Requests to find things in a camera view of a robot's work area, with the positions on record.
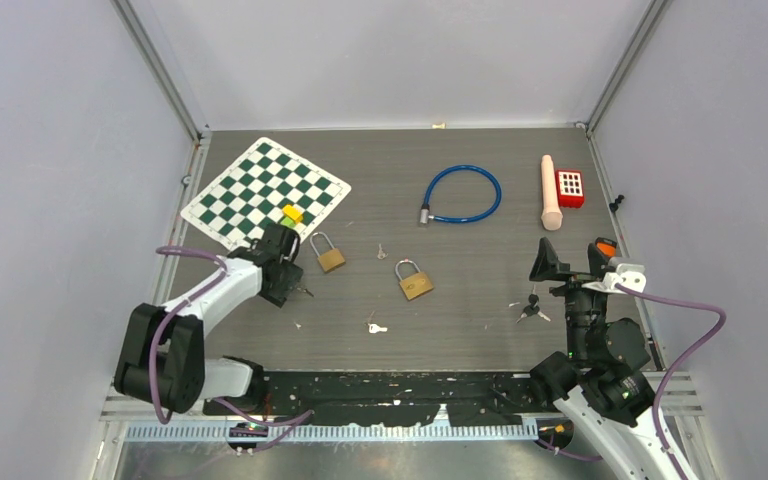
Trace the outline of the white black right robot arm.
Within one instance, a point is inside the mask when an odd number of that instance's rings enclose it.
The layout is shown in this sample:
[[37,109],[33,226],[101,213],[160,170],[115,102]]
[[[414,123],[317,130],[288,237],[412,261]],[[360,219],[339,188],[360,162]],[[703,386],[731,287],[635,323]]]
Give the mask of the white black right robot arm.
[[589,271],[577,272],[548,238],[540,239],[529,279],[554,282],[551,295],[564,301],[567,348],[530,370],[527,396],[573,421],[617,477],[693,479],[661,409],[663,390],[643,372],[651,356],[641,327],[607,318],[610,295],[641,294],[647,282],[643,265],[607,254],[609,245],[594,240]]

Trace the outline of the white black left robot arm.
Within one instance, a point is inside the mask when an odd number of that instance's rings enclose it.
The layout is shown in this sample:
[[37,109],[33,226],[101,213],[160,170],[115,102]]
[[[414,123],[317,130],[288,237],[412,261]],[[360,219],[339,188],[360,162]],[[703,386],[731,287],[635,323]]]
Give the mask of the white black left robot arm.
[[206,355],[208,335],[244,302],[261,298],[282,307],[300,285],[295,262],[301,237],[270,224],[260,238],[224,255],[184,246],[161,246],[163,256],[200,258],[215,271],[161,305],[142,303],[130,314],[113,386],[152,405],[160,423],[189,412],[197,402],[221,399],[253,414],[266,403],[268,382],[261,365],[225,355]]

